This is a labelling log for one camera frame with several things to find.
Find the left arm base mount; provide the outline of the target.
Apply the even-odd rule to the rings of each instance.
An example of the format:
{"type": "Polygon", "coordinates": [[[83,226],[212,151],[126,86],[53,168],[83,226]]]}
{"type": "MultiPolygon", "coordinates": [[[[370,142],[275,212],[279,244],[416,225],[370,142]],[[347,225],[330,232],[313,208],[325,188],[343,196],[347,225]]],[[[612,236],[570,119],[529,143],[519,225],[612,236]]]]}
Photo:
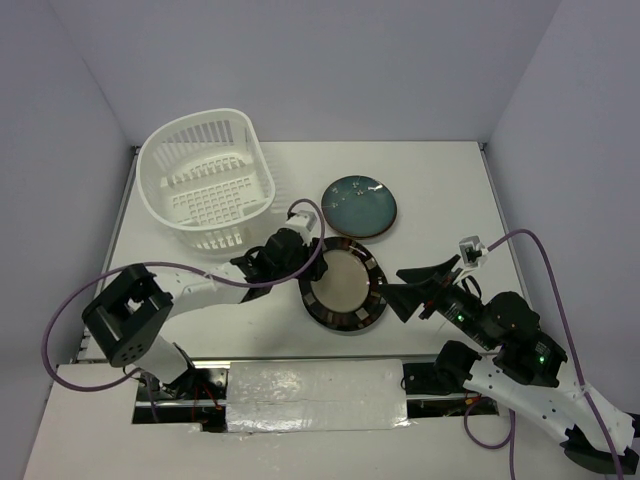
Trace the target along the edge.
{"type": "Polygon", "coordinates": [[[195,379],[178,389],[162,384],[150,374],[135,374],[132,423],[194,424],[205,432],[226,432],[229,368],[229,364],[197,362],[195,379]]]}

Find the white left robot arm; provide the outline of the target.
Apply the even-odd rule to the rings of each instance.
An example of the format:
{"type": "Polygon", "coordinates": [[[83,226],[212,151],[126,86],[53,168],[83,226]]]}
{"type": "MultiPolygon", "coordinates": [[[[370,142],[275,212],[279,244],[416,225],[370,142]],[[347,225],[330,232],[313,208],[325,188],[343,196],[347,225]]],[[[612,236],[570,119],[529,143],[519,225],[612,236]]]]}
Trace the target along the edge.
{"type": "Polygon", "coordinates": [[[252,302],[290,279],[318,280],[327,270],[322,240],[281,228],[196,283],[174,279],[175,293],[162,289],[142,264],[124,268],[84,309],[82,320],[113,367],[133,365],[153,375],[173,398],[206,385],[187,353],[161,336],[164,324],[184,313],[252,302]]]}

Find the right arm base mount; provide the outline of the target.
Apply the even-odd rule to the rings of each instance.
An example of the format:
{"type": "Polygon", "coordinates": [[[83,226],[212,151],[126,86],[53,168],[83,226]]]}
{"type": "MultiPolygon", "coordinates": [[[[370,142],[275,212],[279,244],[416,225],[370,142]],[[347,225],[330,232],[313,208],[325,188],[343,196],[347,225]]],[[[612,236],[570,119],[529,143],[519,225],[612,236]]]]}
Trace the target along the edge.
{"type": "Polygon", "coordinates": [[[497,415],[494,401],[481,401],[480,393],[438,380],[432,362],[404,363],[400,386],[406,395],[409,419],[463,416],[467,409],[480,402],[472,415],[497,415]]]}

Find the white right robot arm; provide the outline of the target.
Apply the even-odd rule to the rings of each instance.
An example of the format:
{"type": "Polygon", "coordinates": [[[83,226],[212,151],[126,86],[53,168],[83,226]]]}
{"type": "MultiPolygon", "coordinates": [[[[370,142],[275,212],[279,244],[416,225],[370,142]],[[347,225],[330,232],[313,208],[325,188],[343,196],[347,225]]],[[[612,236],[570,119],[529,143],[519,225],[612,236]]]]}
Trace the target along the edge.
{"type": "Polygon", "coordinates": [[[439,314],[474,342],[449,340],[428,383],[471,390],[537,424],[579,466],[599,474],[635,474],[639,418],[614,407],[577,377],[567,352],[540,327],[540,317],[513,291],[483,302],[473,272],[480,253],[431,267],[397,271],[380,288],[401,321],[439,314]]]}

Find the teal plate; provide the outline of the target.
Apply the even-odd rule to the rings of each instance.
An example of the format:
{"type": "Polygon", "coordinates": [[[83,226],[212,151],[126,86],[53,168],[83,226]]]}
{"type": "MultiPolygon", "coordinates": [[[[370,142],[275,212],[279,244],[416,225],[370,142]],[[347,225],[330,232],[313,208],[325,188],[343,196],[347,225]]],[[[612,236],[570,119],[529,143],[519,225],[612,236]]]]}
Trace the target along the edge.
{"type": "Polygon", "coordinates": [[[355,239],[382,235],[393,226],[398,214],[396,199],[388,187],[365,175],[332,182],[323,192],[321,209],[335,232],[355,239]]]}

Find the blue glazed ceramic plate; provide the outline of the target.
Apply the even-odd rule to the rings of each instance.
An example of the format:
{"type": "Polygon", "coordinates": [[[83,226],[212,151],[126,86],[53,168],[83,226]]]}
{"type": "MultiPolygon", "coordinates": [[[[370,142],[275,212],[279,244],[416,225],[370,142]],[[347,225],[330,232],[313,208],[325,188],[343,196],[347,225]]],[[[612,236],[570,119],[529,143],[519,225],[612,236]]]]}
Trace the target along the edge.
{"type": "Polygon", "coordinates": [[[355,239],[371,239],[392,229],[397,219],[395,202],[352,200],[323,209],[329,226],[340,235],[355,239]]]}

